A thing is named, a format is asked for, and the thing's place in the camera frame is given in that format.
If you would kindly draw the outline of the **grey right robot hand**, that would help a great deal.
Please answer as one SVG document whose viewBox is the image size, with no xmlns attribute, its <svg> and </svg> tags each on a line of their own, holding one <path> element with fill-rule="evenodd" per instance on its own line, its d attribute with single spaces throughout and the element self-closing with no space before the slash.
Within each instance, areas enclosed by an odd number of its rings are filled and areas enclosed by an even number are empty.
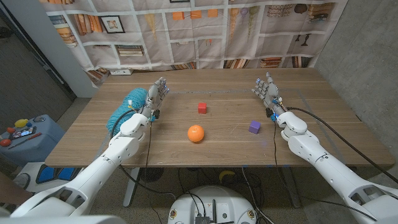
<svg viewBox="0 0 398 224">
<path fill-rule="evenodd" d="M 262 100 L 268 117 L 275 116 L 277 118 L 287 111 L 282 105 L 282 98 L 279 95 L 278 87 L 269 72 L 266 72 L 264 80 L 260 78 L 256 80 L 252 92 Z"/>
</svg>

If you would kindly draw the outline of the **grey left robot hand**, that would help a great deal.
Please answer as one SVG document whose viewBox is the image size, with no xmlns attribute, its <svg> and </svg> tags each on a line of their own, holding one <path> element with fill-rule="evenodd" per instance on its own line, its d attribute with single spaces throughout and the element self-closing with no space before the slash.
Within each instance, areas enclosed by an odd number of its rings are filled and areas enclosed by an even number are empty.
<svg viewBox="0 0 398 224">
<path fill-rule="evenodd" d="M 150 120 L 158 119 L 160 115 L 160 107 L 162 101 L 170 91 L 167 88 L 167 80 L 160 77 L 148 90 L 146 100 L 142 108 L 141 114 Z"/>
</svg>

